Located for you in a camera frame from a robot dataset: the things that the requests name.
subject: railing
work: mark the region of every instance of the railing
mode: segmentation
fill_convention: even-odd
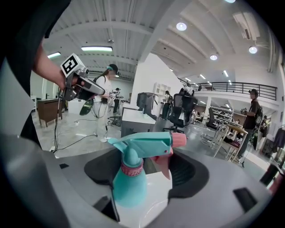
[[[276,100],[277,87],[274,86],[244,82],[212,82],[211,84],[212,85],[209,83],[191,84],[190,87],[194,87],[194,91],[219,91],[239,94],[249,94],[249,90],[256,89],[259,97]]]

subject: floor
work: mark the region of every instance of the floor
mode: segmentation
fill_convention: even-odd
[[[46,127],[44,123],[43,126],[40,126],[37,114],[32,113],[32,117],[42,149],[47,151],[53,149],[55,122],[49,122],[48,127]],[[154,131],[162,131],[164,127],[169,127],[171,125],[171,122],[159,119],[156,121]],[[60,158],[91,153],[105,148],[111,148],[112,146],[110,144],[100,142],[97,137],[93,135],[94,128],[95,117],[91,112],[85,116],[64,112],[63,119],[58,120],[56,131],[58,151],[56,151],[55,155]],[[215,133],[214,131],[205,128],[201,123],[196,123],[195,125],[190,124],[186,129],[183,130],[189,139],[187,140],[186,146],[181,148],[189,151],[189,153],[194,152],[208,156],[214,155],[216,150],[214,148],[210,148],[208,145],[203,144],[203,139],[201,137],[201,134],[208,134],[210,136],[213,136]],[[120,138],[120,127],[108,126],[107,136]],[[216,156],[217,159],[225,159],[225,149],[220,149],[219,153]],[[236,165],[240,166],[254,179],[260,180],[267,167],[269,166],[269,162],[266,160],[266,158],[255,152],[252,147],[248,146],[248,149],[250,152],[246,156],[244,167],[242,167],[241,164]]]

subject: jeans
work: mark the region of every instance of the jeans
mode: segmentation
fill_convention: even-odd
[[[244,156],[244,153],[245,153],[246,148],[247,148],[247,146],[248,146],[248,142],[249,142],[249,140],[250,140],[250,138],[251,138],[251,136],[252,136],[252,134],[253,134],[253,132],[254,132],[253,129],[245,129],[245,131],[247,131],[248,134],[247,134],[246,137],[245,137],[244,144],[242,144],[242,147],[241,147],[239,153],[237,154],[237,157],[238,157],[239,159]]]

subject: spray bottle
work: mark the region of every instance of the spray bottle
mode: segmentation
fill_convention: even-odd
[[[144,132],[120,140],[111,138],[108,142],[123,153],[121,168],[113,181],[114,200],[122,207],[131,208],[143,202],[147,195],[143,158],[155,161],[170,179],[168,161],[173,154],[172,147],[186,145],[186,136],[180,133]]]

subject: white ceiling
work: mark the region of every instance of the white ceiling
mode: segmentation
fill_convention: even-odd
[[[225,67],[216,61],[219,67],[215,70],[204,66],[215,64],[209,60],[211,54],[233,62],[234,57],[250,55],[248,49],[254,42],[242,37],[233,18],[237,12],[252,10],[242,0],[233,4],[224,0],[72,0],[43,46],[47,54],[61,52],[53,59],[57,64],[76,53],[93,74],[115,63],[121,79],[129,81],[134,79],[137,63],[150,52],[178,77],[189,77],[195,83],[227,81],[222,75],[224,69],[235,81],[230,65]],[[268,45],[267,28],[256,15],[255,19],[261,33],[257,42]],[[184,22],[187,29],[177,30],[178,22]],[[112,46],[113,52],[81,50],[82,46],[94,45]],[[267,61],[269,49],[260,48],[256,56]],[[197,77],[200,73],[207,80]]]

